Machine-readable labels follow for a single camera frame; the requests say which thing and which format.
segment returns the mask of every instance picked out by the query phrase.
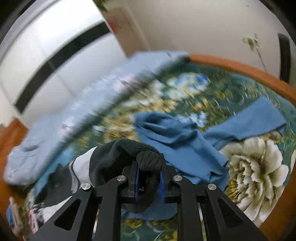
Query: blue towel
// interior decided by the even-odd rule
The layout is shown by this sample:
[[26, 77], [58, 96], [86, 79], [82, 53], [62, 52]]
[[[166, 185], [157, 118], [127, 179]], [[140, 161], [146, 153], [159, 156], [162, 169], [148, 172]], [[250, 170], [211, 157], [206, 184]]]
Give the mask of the blue towel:
[[[164, 154], [168, 165], [176, 168], [192, 183], [207, 185], [216, 184], [225, 189], [229, 175], [226, 167], [227, 158], [219, 153], [219, 149], [230, 141], [243, 140], [278, 129], [283, 132], [286, 122], [266, 98], [260, 98], [250, 106], [206, 132], [199, 131], [196, 123], [182, 123], [169, 114], [146, 112], [138, 113], [135, 130], [139, 139]], [[155, 199], [157, 204], [166, 205]], [[176, 214], [176, 206], [165, 213], [147, 209], [144, 213], [129, 214], [128, 218], [159, 220]]]

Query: white wardrobe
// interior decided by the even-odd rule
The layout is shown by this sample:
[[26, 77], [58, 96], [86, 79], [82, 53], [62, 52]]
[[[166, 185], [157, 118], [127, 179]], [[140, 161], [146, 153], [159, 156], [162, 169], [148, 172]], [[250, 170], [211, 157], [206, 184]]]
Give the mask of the white wardrobe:
[[31, 127], [125, 59], [92, 0], [37, 0], [0, 45], [0, 87]]

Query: green floral fabric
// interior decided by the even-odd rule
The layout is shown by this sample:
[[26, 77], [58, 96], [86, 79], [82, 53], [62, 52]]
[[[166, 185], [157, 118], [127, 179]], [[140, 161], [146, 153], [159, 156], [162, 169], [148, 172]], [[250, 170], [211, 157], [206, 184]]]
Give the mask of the green floral fabric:
[[[263, 152], [267, 153], [269, 145], [271, 145], [271, 150], [277, 153], [278, 158], [273, 164], [272, 160], [268, 160], [266, 156], [265, 159], [268, 164], [274, 165], [274, 168], [271, 168], [272, 172], [270, 173], [261, 171], [263, 177], [259, 177], [258, 180], [251, 177], [251, 174], [247, 176], [245, 171], [247, 167], [238, 166], [235, 172], [235, 165], [230, 163], [230, 169], [234, 173], [230, 175], [231, 180], [228, 189], [225, 190], [226, 194], [238, 205], [242, 205], [246, 201], [251, 203], [248, 204], [249, 206], [254, 205], [254, 208], [240, 208], [246, 210], [246, 213], [251, 212], [248, 215], [250, 217], [255, 216], [256, 219], [252, 219], [259, 226], [264, 216], [268, 215], [280, 197], [294, 165], [296, 156], [296, 110], [290, 102], [273, 90], [250, 78], [219, 68], [193, 63], [171, 69], [147, 87], [136, 92], [128, 100], [114, 107], [105, 116], [99, 118], [94, 126], [85, 130], [67, 148], [72, 149], [75, 156], [79, 156], [94, 146], [114, 139], [130, 138], [138, 140], [133, 128], [133, 115], [136, 112], [157, 111], [169, 113], [180, 119], [190, 118], [198, 124], [201, 131], [204, 131], [211, 126], [224, 122], [261, 96], [267, 97], [286, 120], [287, 126], [284, 134], [280, 136], [277, 133], [268, 133], [257, 137], [257, 139], [242, 142], [241, 146], [243, 147], [251, 142], [255, 143], [254, 148], [256, 149], [256, 143], [260, 143], [258, 145], [264, 145]], [[242, 164], [248, 165], [248, 155], [246, 153], [239, 155]], [[255, 173], [256, 171], [252, 168], [252, 165], [250, 165], [250, 172]], [[242, 187], [241, 177], [252, 181]], [[263, 196], [258, 197], [256, 193], [262, 188], [264, 189]], [[121, 239], [124, 241], [140, 239], [150, 241], [176, 240], [177, 218], [173, 217], [170, 220], [154, 222], [122, 220]]]

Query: clothing item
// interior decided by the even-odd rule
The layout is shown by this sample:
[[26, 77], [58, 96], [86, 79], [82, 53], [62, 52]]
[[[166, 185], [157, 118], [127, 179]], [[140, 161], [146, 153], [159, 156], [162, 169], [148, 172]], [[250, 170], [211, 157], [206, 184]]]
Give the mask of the clothing item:
[[94, 186], [106, 184], [121, 175], [123, 168], [130, 166], [133, 161], [138, 163], [141, 171], [159, 175], [160, 160], [159, 152], [150, 145], [130, 139], [114, 140], [98, 146], [92, 153], [89, 163], [90, 180]]
[[154, 80], [188, 53], [176, 51], [136, 53], [124, 64], [99, 77], [55, 114], [42, 116], [19, 146], [12, 149], [3, 179], [12, 185], [34, 183], [50, 162], [85, 126]]
[[145, 172], [140, 179], [141, 191], [137, 204], [124, 204], [123, 208], [134, 213], [143, 212], [154, 200], [159, 184], [161, 159], [152, 146], [129, 139], [119, 139], [94, 147], [77, 157], [69, 165], [59, 165], [49, 176], [48, 183], [36, 197], [35, 202], [44, 207], [56, 205], [73, 193], [83, 183], [93, 186], [106, 184], [121, 175], [125, 166], [137, 161], [139, 170]]
[[43, 207], [51, 207], [77, 192], [81, 184], [92, 185], [89, 178], [89, 160], [96, 148], [88, 150], [64, 167], [59, 164], [36, 196], [35, 203], [43, 203]]
[[42, 215], [43, 223], [46, 223], [72, 196], [66, 198], [64, 201], [49, 207], [39, 209]]
[[73, 161], [64, 167], [59, 164], [55, 172], [49, 175], [47, 184], [36, 196], [35, 203], [43, 203], [44, 207], [49, 207], [71, 196], [80, 187], [80, 182], [73, 173]]
[[[274, 129], [282, 133], [285, 124], [274, 105], [268, 99], [260, 98], [204, 133], [192, 121], [182, 123], [168, 114], [156, 112], [138, 113], [134, 125], [138, 138], [163, 153], [167, 164], [174, 166], [179, 175], [195, 184], [214, 183], [224, 190], [229, 178], [226, 167], [228, 160], [219, 153], [219, 149], [230, 141], [240, 141]], [[159, 205], [164, 204], [159, 201], [154, 206]], [[146, 212], [148, 211], [149, 213], [130, 214], [128, 218], [168, 218], [168, 212], [147, 209]], [[169, 216], [175, 215], [176, 211], [175, 205]]]

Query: pile of clothes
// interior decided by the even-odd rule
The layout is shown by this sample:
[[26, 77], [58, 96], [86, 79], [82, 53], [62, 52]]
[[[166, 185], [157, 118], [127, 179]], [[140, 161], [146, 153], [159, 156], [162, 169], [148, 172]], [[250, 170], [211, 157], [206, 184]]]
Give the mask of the pile of clothes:
[[224, 190], [229, 179], [228, 159], [221, 150], [230, 142], [277, 130], [283, 133], [285, 120], [266, 98], [260, 98], [220, 125], [201, 132], [190, 119], [181, 121], [169, 114], [137, 113], [134, 127], [141, 142], [119, 139], [94, 147], [68, 166], [59, 166], [36, 197], [46, 222], [83, 183], [103, 185], [121, 174], [123, 167], [138, 163], [146, 177], [137, 204], [123, 206], [122, 216], [144, 220], [170, 219], [176, 204], [162, 202], [159, 191], [160, 153], [178, 175], [194, 184], [216, 184]]

